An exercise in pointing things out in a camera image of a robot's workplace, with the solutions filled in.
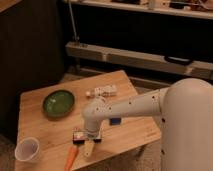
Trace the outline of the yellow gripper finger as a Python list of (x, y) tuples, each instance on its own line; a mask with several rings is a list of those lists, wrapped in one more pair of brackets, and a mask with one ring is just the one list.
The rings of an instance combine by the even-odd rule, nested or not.
[(91, 139), (87, 139), (85, 141), (85, 143), (84, 143), (84, 156), (85, 157), (90, 157), (92, 155), (94, 145), (95, 145), (95, 143)]

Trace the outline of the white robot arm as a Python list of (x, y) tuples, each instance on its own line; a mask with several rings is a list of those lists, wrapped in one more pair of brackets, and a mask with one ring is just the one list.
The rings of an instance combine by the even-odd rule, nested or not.
[(213, 85), (204, 80), (182, 79), (112, 103), (97, 97), (82, 116), (89, 138), (106, 119), (160, 116), (161, 171), (213, 171)]

